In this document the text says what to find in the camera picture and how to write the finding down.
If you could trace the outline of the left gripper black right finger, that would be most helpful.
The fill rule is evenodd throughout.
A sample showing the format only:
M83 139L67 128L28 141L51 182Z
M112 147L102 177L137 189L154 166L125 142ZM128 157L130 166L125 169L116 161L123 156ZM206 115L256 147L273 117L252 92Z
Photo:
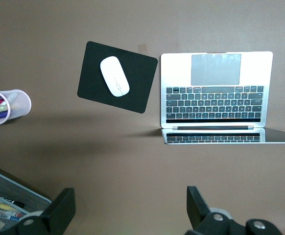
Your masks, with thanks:
M249 219L245 225L233 220L226 210L209 208L196 186L187 187L187 214L192 229L188 235L280 235L281 231L263 219Z

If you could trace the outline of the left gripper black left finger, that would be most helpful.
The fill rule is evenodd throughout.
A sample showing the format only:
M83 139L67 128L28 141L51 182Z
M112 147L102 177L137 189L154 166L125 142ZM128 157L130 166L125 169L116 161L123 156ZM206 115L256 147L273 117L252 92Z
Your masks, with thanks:
M40 216L29 216L0 235L62 235L75 212L75 190L65 188Z

